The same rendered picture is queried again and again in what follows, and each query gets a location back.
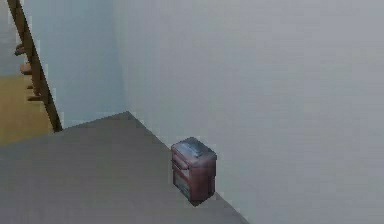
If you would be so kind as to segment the brown wooden chair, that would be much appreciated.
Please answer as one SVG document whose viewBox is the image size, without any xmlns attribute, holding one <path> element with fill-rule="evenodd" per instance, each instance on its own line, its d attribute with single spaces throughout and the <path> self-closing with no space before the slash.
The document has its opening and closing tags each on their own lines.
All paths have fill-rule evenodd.
<svg viewBox="0 0 384 224">
<path fill-rule="evenodd" d="M 24 48 L 24 45 L 18 44 L 15 47 L 14 51 L 15 56 L 20 56 L 22 54 L 26 54 L 26 50 Z M 41 87 L 40 87 L 40 77 L 39 74 L 36 74 L 33 72 L 33 67 L 29 61 L 24 62 L 23 64 L 20 64 L 20 72 L 23 75 L 30 75 L 31 76 L 31 82 L 32 84 L 27 86 L 27 89 L 31 89 L 33 91 L 32 96 L 28 96 L 28 101 L 41 101 Z"/>
</svg>

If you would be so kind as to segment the brown wooden door frame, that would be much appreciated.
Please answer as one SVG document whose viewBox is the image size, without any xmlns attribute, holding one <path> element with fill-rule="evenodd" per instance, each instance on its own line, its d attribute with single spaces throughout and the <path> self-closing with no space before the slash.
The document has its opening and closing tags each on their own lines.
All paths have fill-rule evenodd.
<svg viewBox="0 0 384 224">
<path fill-rule="evenodd" d="M 54 132 L 63 130 L 21 0 L 6 0 L 32 70 L 33 100 L 41 101 Z"/>
</svg>

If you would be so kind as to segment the reddish brown bedside cabinet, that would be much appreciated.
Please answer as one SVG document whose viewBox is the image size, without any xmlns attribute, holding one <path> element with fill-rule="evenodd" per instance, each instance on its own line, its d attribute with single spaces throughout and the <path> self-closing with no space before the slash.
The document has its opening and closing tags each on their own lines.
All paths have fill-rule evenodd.
<svg viewBox="0 0 384 224">
<path fill-rule="evenodd" d="M 173 184 L 197 206 L 215 193 L 217 155 L 195 137 L 171 146 Z"/>
</svg>

